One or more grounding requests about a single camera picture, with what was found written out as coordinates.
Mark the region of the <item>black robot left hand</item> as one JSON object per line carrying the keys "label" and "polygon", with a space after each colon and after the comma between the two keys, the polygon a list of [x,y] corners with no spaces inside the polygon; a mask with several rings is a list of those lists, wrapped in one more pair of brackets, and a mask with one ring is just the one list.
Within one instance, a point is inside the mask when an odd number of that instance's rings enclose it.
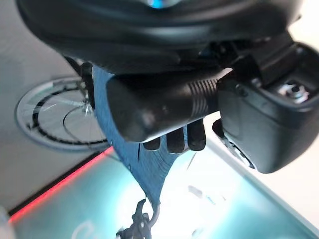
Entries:
{"label": "black robot left hand", "polygon": [[300,0],[19,0],[26,27],[110,79],[120,146],[167,156],[206,145],[203,119],[247,166],[275,172],[319,134],[319,53],[288,28]]}

